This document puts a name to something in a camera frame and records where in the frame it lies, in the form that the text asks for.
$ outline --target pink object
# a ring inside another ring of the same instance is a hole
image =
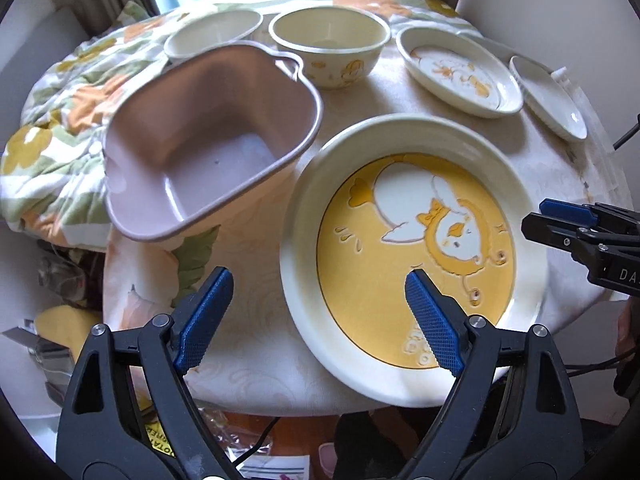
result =
[[[320,457],[320,467],[322,467],[322,471],[324,471],[324,474],[329,478],[333,478],[335,464],[338,462],[334,443],[326,442],[325,444],[320,444],[318,447],[318,455]]]
[[[146,242],[237,212],[292,168],[321,115],[302,60],[258,43],[222,46],[168,70],[129,97],[107,130],[111,221]]]

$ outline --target bowl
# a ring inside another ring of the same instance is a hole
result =
[[[226,10],[208,14],[174,32],[164,42],[164,53],[174,63],[232,41],[252,39],[262,15],[255,10]]]
[[[522,88],[527,106],[553,133],[567,142],[587,138],[587,126],[574,100],[544,67],[521,56],[513,56],[509,67]]]
[[[318,91],[302,60],[258,43],[167,70],[116,111],[104,143],[106,208],[132,240],[163,240],[238,213],[316,138]]]
[[[468,314],[528,330],[546,285],[546,249],[520,231],[535,209],[505,156],[464,126],[393,114],[347,128],[286,211],[280,276],[298,331],[361,394],[442,405],[454,378],[436,367],[404,279],[421,267]]]
[[[391,30],[382,18],[350,7],[283,12],[269,25],[278,49],[298,54],[315,86],[343,88],[373,70]]]
[[[463,112],[498,118],[522,109],[522,92],[507,67],[469,38],[410,27],[398,34],[396,43],[416,81]]]

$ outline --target wooden floor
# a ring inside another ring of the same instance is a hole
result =
[[[225,413],[229,423],[254,433],[261,434],[271,421],[268,416],[239,415]],[[406,458],[418,445],[415,432],[402,420],[396,408],[376,410],[372,415],[377,427],[385,436],[393,440]],[[284,417],[271,430],[273,437],[272,454],[276,456],[309,455],[315,480],[328,480],[320,467],[318,447],[334,440],[338,416]]]

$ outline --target tablecloth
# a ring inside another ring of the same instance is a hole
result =
[[[368,410],[379,403],[331,376],[298,334],[284,300],[278,268],[282,219],[295,177],[318,149],[361,120],[393,112],[420,112],[449,118],[479,132],[514,164],[535,202],[557,198],[576,203],[630,206],[612,146],[584,93],[566,72],[557,74],[584,114],[590,135],[567,144],[524,108],[500,120],[471,117],[439,101],[418,85],[402,65],[393,43],[363,82],[322,92],[324,119],[318,138],[295,174],[217,232],[207,262],[227,266],[236,293],[202,364],[186,376],[197,399],[225,410],[263,415],[322,415]],[[176,261],[162,244],[140,244],[111,232],[105,290],[106,322],[112,328],[138,326],[154,314],[170,312]],[[552,331],[602,298],[586,281],[586,269],[561,251],[549,250],[549,279],[540,321]]]

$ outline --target blue gripper pad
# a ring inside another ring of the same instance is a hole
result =
[[[598,225],[597,215],[585,206],[545,198],[540,202],[539,208],[540,214],[544,216],[551,216],[585,227],[596,227]]]
[[[459,377],[465,365],[458,334],[415,272],[410,272],[404,281],[404,296],[440,367]]]
[[[190,368],[200,364],[233,294],[234,279],[231,272],[217,269],[200,290],[187,300],[199,299],[199,303],[179,333],[178,353],[174,359],[174,367],[179,374],[184,375]]]

